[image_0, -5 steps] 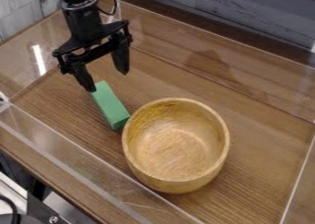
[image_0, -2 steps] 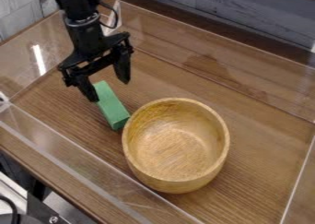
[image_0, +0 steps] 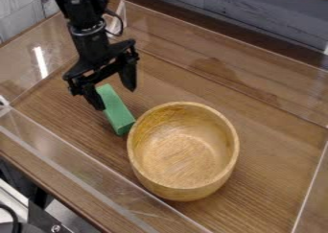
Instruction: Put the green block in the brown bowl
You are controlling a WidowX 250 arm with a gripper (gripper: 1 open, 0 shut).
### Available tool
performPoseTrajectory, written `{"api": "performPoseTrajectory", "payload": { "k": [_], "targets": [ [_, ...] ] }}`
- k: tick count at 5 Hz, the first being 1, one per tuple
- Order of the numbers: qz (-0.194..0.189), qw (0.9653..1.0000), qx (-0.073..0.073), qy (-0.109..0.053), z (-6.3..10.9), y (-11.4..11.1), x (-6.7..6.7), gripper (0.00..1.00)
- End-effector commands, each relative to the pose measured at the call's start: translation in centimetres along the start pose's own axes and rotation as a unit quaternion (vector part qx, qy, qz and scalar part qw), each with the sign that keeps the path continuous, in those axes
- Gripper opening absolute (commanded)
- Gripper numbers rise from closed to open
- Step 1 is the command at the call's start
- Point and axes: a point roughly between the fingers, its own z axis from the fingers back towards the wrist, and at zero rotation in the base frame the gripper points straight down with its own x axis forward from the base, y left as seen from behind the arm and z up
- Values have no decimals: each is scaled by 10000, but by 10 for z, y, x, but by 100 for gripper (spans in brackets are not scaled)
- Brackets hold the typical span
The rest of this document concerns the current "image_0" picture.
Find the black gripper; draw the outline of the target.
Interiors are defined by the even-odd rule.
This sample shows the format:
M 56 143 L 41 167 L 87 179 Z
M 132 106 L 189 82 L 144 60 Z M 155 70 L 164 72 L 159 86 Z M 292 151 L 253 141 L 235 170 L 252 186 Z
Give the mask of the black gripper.
M 104 27 L 104 22 L 90 30 L 79 30 L 68 25 L 79 58 L 73 67 L 63 75 L 69 89 L 80 90 L 85 101 L 99 111 L 104 110 L 104 102 L 94 83 L 118 73 L 124 87 L 134 92 L 139 60 L 134 47 L 135 40 L 127 39 L 110 43 Z

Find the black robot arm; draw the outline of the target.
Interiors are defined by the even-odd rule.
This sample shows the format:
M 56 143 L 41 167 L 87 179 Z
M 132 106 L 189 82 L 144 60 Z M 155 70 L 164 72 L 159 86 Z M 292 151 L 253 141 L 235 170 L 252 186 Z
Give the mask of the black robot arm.
M 135 40 L 110 43 L 108 35 L 123 34 L 123 19 L 108 7 L 108 0 L 55 0 L 67 19 L 67 28 L 77 52 L 77 61 L 64 73 L 71 94 L 81 95 L 96 110 L 104 110 L 104 101 L 95 85 L 119 74 L 124 87 L 136 88 Z

